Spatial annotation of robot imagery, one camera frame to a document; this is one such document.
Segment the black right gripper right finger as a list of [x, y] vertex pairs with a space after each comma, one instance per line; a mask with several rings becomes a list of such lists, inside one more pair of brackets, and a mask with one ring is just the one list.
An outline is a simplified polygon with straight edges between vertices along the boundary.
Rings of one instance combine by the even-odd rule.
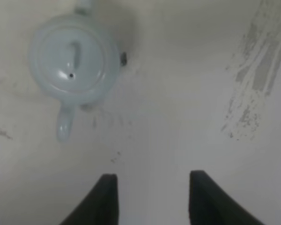
[[201, 170], [190, 172], [189, 220], [192, 225], [261, 225]]

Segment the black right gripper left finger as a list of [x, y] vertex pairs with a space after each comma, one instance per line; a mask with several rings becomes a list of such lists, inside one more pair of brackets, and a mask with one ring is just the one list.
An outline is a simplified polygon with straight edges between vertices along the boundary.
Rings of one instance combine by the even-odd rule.
[[117, 225], [119, 223], [118, 177], [104, 174], [62, 225]]

